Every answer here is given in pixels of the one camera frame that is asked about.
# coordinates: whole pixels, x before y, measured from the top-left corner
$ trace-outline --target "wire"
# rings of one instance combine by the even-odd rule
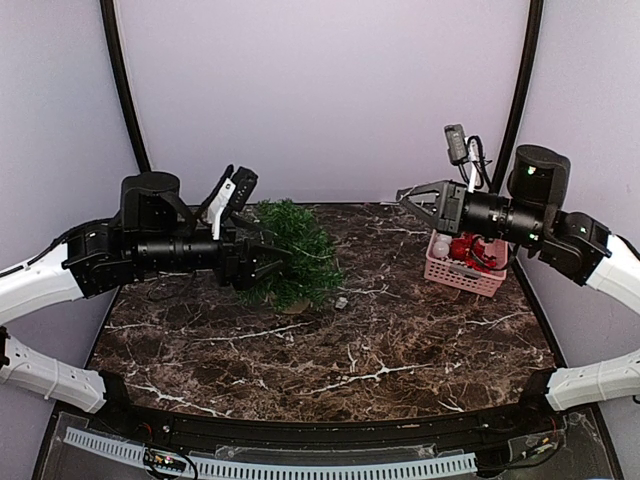
[[[476,246],[476,243],[481,238],[482,238],[481,235],[476,235],[473,238],[473,240],[471,241],[471,246],[469,248],[469,253],[471,254],[471,257],[473,257],[475,262],[478,263],[482,268],[486,268],[487,270],[491,270],[492,272],[502,272],[502,271],[506,270],[507,268],[509,268],[513,264],[513,262],[516,259],[517,254],[518,254],[518,250],[520,250],[520,245],[516,245],[515,247],[513,247],[513,250],[509,254],[509,257],[507,258],[507,263],[505,263],[504,266],[502,266],[500,268],[490,267],[489,265],[484,263],[484,261],[480,257],[478,257],[478,255],[476,255],[476,252],[473,251],[474,247]]]
[[[469,177],[467,176],[467,172],[462,165],[458,165],[458,171],[460,172],[460,176],[462,177],[464,183],[469,185]]]
[[[474,165],[480,173],[481,186],[479,188],[483,188],[486,183],[487,187],[491,189],[491,178],[489,178],[489,173],[487,172],[487,165],[491,162],[487,162],[486,160],[482,140],[480,140],[478,135],[470,136],[467,140],[467,149],[471,149],[471,142],[476,142],[476,147],[478,148],[478,161],[474,162]]]
[[[551,423],[553,424],[553,436],[556,437],[556,442],[558,441],[558,426],[556,425],[556,421],[553,417],[549,417]]]
[[[69,230],[64,232],[62,235],[54,238],[53,241],[49,244],[49,246],[47,248],[45,248],[38,255],[33,257],[31,260],[29,260],[27,262],[27,266],[30,267],[31,265],[33,265],[37,261],[42,260],[42,258],[46,254],[50,253],[54,248],[56,248],[57,246],[59,246],[62,243],[64,243],[74,233],[77,233],[78,231],[80,231],[80,230],[82,230],[84,228],[87,228],[87,227],[92,227],[94,225],[100,225],[100,224],[103,224],[103,223],[109,223],[111,220],[112,220],[112,218],[100,218],[98,220],[91,220],[89,222],[84,222],[84,223],[81,223],[80,225],[76,225],[75,227],[70,228]],[[24,265],[16,265],[15,267],[13,267],[13,268],[11,268],[9,270],[5,270],[4,272],[0,272],[0,278],[6,277],[8,275],[11,275],[12,273],[19,272],[22,269],[24,269]]]
[[[119,432],[118,430],[116,430],[115,428],[113,428],[111,425],[109,425],[107,422],[105,422],[103,419],[101,419],[100,417],[97,416],[92,416],[91,419],[95,419],[98,420],[98,422],[100,422],[102,425],[104,425],[105,427],[107,427],[107,429],[111,432],[114,433],[115,435],[117,435],[120,438],[124,438],[125,440],[133,440],[130,438],[125,437],[121,432]],[[138,428],[143,427],[145,428],[151,435],[153,435],[153,430],[151,428],[151,426],[148,423],[141,423],[140,425],[138,425]],[[185,462],[187,462],[189,464],[189,466],[193,469],[193,480],[198,480],[198,478],[200,477],[200,474],[198,472],[198,466],[195,464],[195,462],[193,460],[191,460],[191,458],[182,452],[179,452],[177,449],[175,448],[171,448],[169,446],[166,445],[158,445],[157,443],[153,443],[151,440],[147,441],[147,442],[143,442],[145,446],[147,447],[151,447],[151,448],[155,448],[156,450],[162,450],[165,452],[171,452],[174,455],[178,455],[180,458],[182,458]]]
[[[551,452],[550,455],[547,455],[546,457],[544,457],[542,460],[538,461],[538,462],[534,462],[534,463],[527,463],[525,465],[519,465],[520,462],[524,461],[524,460],[528,460],[529,458],[532,457],[524,457],[524,458],[516,458],[508,463],[505,463],[504,465],[480,465],[478,464],[478,471],[498,471],[498,470],[521,470],[521,469],[525,469],[525,468],[535,468],[535,467],[539,467],[540,465],[547,463],[549,460],[551,460],[553,457],[555,457],[558,452],[566,446],[566,435],[568,432],[568,428],[565,429],[565,436],[563,436],[561,439],[559,439],[556,442],[556,447],[553,449],[553,451]],[[527,453],[527,452],[531,452],[536,450],[537,448],[540,447],[533,447],[529,450],[525,450],[523,453]]]

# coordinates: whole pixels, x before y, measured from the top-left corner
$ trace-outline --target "cable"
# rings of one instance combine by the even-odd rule
[[[521,470],[521,469],[525,469],[525,468],[535,468],[535,467],[539,467],[540,465],[547,463],[549,460],[551,460],[553,457],[555,457],[558,452],[566,446],[567,444],[567,440],[566,437],[569,433],[569,426],[567,425],[567,428],[565,428],[565,434],[564,436],[562,436],[561,438],[558,439],[557,437],[557,430],[555,430],[554,434],[556,435],[556,447],[553,449],[553,451],[551,452],[551,454],[547,455],[546,457],[544,457],[542,460],[535,462],[535,463],[527,463],[526,465],[519,465],[520,462],[524,461],[524,460],[528,460],[529,458],[532,457],[522,457],[522,454],[524,455],[528,455],[531,452],[534,452],[535,450],[537,450],[538,448],[541,448],[541,446],[534,446],[529,448],[528,450],[525,450],[524,452],[522,452],[522,454],[520,455],[519,458],[516,458],[514,460],[511,460],[508,463],[505,463],[504,465],[481,465],[478,464],[478,471],[498,471],[498,470]]]
[[[505,263],[503,267],[500,267],[500,268],[490,267],[489,265],[484,263],[484,261],[480,257],[478,257],[478,255],[476,255],[476,252],[473,251],[474,247],[476,246],[476,243],[481,238],[482,238],[481,235],[476,235],[473,238],[473,240],[471,240],[471,246],[469,247],[469,253],[471,254],[471,257],[475,260],[477,264],[479,264],[482,268],[491,270],[492,272],[502,272],[503,270],[506,270],[513,264],[518,254],[518,251],[520,250],[520,245],[516,245],[515,247],[513,247],[513,250],[511,251],[511,253],[509,253],[509,257],[507,258],[507,263]]]
[[[460,176],[462,177],[464,183],[469,185],[469,177],[467,176],[467,172],[462,165],[458,165],[458,171],[460,172]]]
[[[80,225],[76,225],[75,227],[70,228],[69,230],[64,232],[62,235],[54,238],[53,241],[49,244],[49,246],[47,248],[45,248],[38,255],[33,257],[31,260],[29,260],[27,262],[27,266],[30,267],[31,265],[33,265],[37,261],[42,260],[42,258],[47,253],[50,253],[58,245],[61,245],[62,243],[64,243],[65,240],[67,240],[74,233],[77,233],[79,230],[82,230],[84,228],[91,227],[91,226],[94,226],[94,225],[100,225],[100,224],[103,224],[103,223],[109,223],[111,220],[112,220],[111,218],[100,218],[98,220],[91,220],[89,222],[81,223]],[[9,270],[5,270],[4,272],[0,272],[0,278],[6,277],[8,275],[11,275],[12,273],[19,272],[20,270],[23,270],[23,269],[24,269],[24,265],[16,265],[15,267],[10,268]]]
[[[140,130],[140,124],[138,123],[133,96],[131,95],[131,88],[129,87],[129,80],[127,79],[127,69],[125,68],[122,46],[120,45],[114,0],[100,0],[100,9],[102,10],[102,23],[104,26],[104,35],[107,40],[107,50],[109,51],[109,58],[111,60],[113,78],[116,83],[116,90],[118,91],[118,98],[120,99],[120,108],[122,109],[122,116],[124,117],[127,132],[129,133],[131,147],[133,148],[140,173],[150,172],[151,163],[149,162],[149,157],[144,147],[144,140],[142,139],[142,132]]]
[[[133,440],[130,438],[125,437],[122,433],[120,433],[118,430],[116,430],[115,428],[113,428],[111,425],[109,425],[107,422],[105,422],[103,419],[101,419],[98,416],[92,416],[92,419],[98,420],[98,422],[100,422],[102,425],[104,425],[111,433],[114,433],[115,435],[117,435],[120,438],[124,438],[125,440]],[[147,430],[150,435],[151,438],[153,438],[153,430],[151,429],[151,426],[148,423],[141,423],[140,425],[138,425],[138,429],[140,427],[143,427],[145,430]],[[187,462],[189,464],[189,466],[193,469],[193,480],[198,480],[198,478],[200,477],[200,473],[198,472],[198,466],[195,464],[195,462],[193,460],[191,460],[191,458],[189,457],[189,455],[184,454],[182,452],[179,452],[177,449],[175,448],[171,448],[169,446],[165,446],[165,445],[158,445],[157,443],[153,443],[151,440],[147,441],[147,442],[143,442],[143,444],[147,447],[151,447],[154,448],[156,450],[162,450],[165,452],[170,452],[173,453],[174,455],[178,455],[180,458],[182,458],[185,462]]]
[[[478,188],[483,188],[486,183],[487,188],[491,190],[491,178],[489,178],[489,173],[487,172],[487,165],[489,165],[490,162],[487,162],[484,155],[484,145],[482,144],[482,140],[480,140],[478,135],[471,135],[467,139],[467,149],[471,149],[471,142],[476,142],[476,147],[478,148],[478,161],[474,162],[474,165],[480,173],[481,185]]]
[[[516,143],[520,121],[524,112],[524,104],[527,99],[529,83],[531,81],[531,73],[533,72],[533,63],[536,57],[536,48],[538,46],[538,36],[540,35],[540,25],[542,24],[542,9],[544,0],[531,0],[529,4],[529,18],[527,20],[527,30],[522,47],[522,58],[520,60],[520,68],[518,70],[518,79],[516,80],[516,88],[513,92],[513,101],[509,110],[509,119],[505,128],[500,154],[496,162],[496,168],[491,180],[491,193],[499,193],[504,182],[504,177],[509,168],[511,153]]]

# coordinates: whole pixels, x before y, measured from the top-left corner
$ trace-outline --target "small white object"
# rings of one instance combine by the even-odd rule
[[[15,385],[96,413],[106,403],[105,385],[98,372],[59,362],[26,347],[13,335],[5,341],[9,365],[0,368],[0,384]]]
[[[475,140],[469,144],[469,163],[471,164],[471,174],[469,175],[469,185],[467,186],[467,191],[469,193],[473,193],[476,186],[478,185],[478,167],[477,162],[479,161],[478,154],[476,152],[477,143]]]
[[[453,241],[453,237],[450,237],[449,235],[445,235],[444,233],[439,233],[438,236],[436,237],[436,241],[444,242],[447,245],[451,245],[451,242]]]
[[[222,219],[222,213],[227,208],[229,200],[236,190],[236,184],[227,178],[222,184],[222,188],[213,199],[209,210],[207,212],[207,220],[211,223],[211,235],[214,240],[220,240],[220,233],[222,231],[222,225],[220,225]]]
[[[449,245],[440,240],[436,241],[431,248],[431,255],[436,258],[444,258],[449,255]]]
[[[338,297],[338,300],[336,300],[335,306],[338,310],[343,310],[348,303],[349,303],[349,300],[347,300],[345,297]]]

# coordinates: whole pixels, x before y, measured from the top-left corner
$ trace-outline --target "black cable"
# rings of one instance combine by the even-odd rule
[[[42,258],[47,253],[51,252],[54,248],[56,248],[58,245],[62,244],[71,235],[73,235],[74,233],[78,232],[79,230],[81,230],[83,228],[86,228],[86,227],[91,227],[93,225],[100,225],[102,223],[109,223],[111,220],[112,220],[111,218],[100,218],[98,220],[91,220],[89,222],[84,222],[84,223],[81,223],[80,225],[76,225],[75,227],[70,228],[69,230],[64,232],[62,235],[54,238],[53,241],[49,244],[49,246],[47,248],[45,248],[38,255],[33,257],[31,260],[29,260],[27,262],[27,266],[30,267],[31,265],[36,263],[38,260],[42,260]],[[11,275],[12,273],[19,272],[22,269],[24,269],[24,265],[16,265],[15,267],[13,267],[13,268],[11,268],[9,270],[5,270],[4,272],[0,272],[0,278],[6,277],[8,275]]]
[[[469,185],[469,177],[467,176],[467,171],[464,169],[462,165],[458,165],[458,171],[460,172],[460,176],[462,177],[462,180],[464,181],[464,183]]]
[[[478,135],[472,135],[467,140],[468,149],[471,148],[472,141],[476,142],[476,145],[478,147],[478,162],[476,162],[475,165],[478,167],[478,172],[480,172],[480,178],[484,180],[482,182],[483,185],[480,188],[482,188],[486,183],[489,190],[491,190],[491,178],[489,177],[489,172],[487,172],[487,165],[489,165],[490,162],[487,162],[487,159],[485,157],[484,145],[482,144],[482,140],[480,140],[480,137]]]
[[[491,193],[499,193],[502,183],[509,168],[511,153],[516,143],[518,129],[524,112],[524,105],[527,99],[529,83],[531,81],[531,73],[533,72],[533,63],[536,56],[536,48],[538,46],[538,37],[540,35],[540,25],[542,23],[542,9],[544,0],[531,0],[529,4],[529,19],[527,20],[527,30],[524,37],[524,45],[522,47],[522,58],[520,60],[520,69],[518,70],[518,79],[516,88],[513,93],[513,101],[511,110],[509,111],[509,119],[505,128],[500,154],[496,162],[496,168],[491,180]]]
[[[631,253],[633,253],[633,255],[640,260],[640,252],[638,252],[638,250],[636,249],[636,247],[633,246],[633,244],[627,240],[624,237],[621,237],[620,235],[616,235],[620,240],[622,240],[624,242],[624,244],[627,246],[627,248],[629,250],[631,250]]]
[[[142,140],[142,132],[133,104],[127,70],[124,65],[120,35],[118,34],[118,20],[116,18],[113,0],[100,0],[100,9],[102,10],[102,23],[107,39],[107,49],[109,50],[109,58],[111,59],[113,78],[116,83],[116,89],[118,90],[120,108],[122,109],[124,122],[127,125],[131,147],[133,148],[140,173],[150,172],[151,163],[149,163],[149,157],[147,156],[144,141]]]
[[[474,247],[476,246],[476,243],[478,243],[478,240],[480,240],[481,238],[482,238],[481,235],[477,235],[473,238],[473,240],[471,240],[469,253],[471,254],[471,257],[475,260],[475,262],[478,263],[482,268],[486,268],[487,270],[491,270],[492,272],[502,272],[503,270],[506,270],[513,264],[518,254],[518,251],[520,250],[520,245],[516,245],[515,247],[513,247],[513,250],[509,253],[507,262],[504,264],[504,266],[500,268],[490,267],[489,265],[484,263],[484,261],[478,255],[476,255],[476,252],[473,251]]]

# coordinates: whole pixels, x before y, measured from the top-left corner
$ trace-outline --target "black frame pole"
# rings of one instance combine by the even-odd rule
[[[144,141],[142,140],[142,133],[133,105],[133,97],[131,96],[127,71],[124,65],[120,35],[118,34],[118,21],[113,0],[100,0],[100,9],[102,10],[102,22],[104,24],[104,34],[107,39],[109,58],[111,59],[113,78],[116,82],[116,89],[118,90],[118,97],[120,98],[120,107],[122,108],[122,115],[124,116],[127,131],[129,132],[131,147],[133,148],[140,173],[150,172],[151,163],[149,163],[149,157],[147,156]]]
[[[493,178],[491,180],[492,193],[499,193],[504,183],[504,178],[509,168],[511,153],[516,143],[522,113],[524,112],[524,104],[529,91],[529,83],[531,81],[531,73],[533,71],[533,63],[538,47],[538,37],[540,35],[540,25],[542,23],[542,9],[544,0],[531,0],[529,5],[529,19],[527,20],[527,30],[524,37],[524,46],[522,47],[522,58],[520,60],[520,70],[518,71],[518,79],[516,88],[513,93],[513,102],[509,112],[509,120],[502,139],[502,146],[496,161]]]

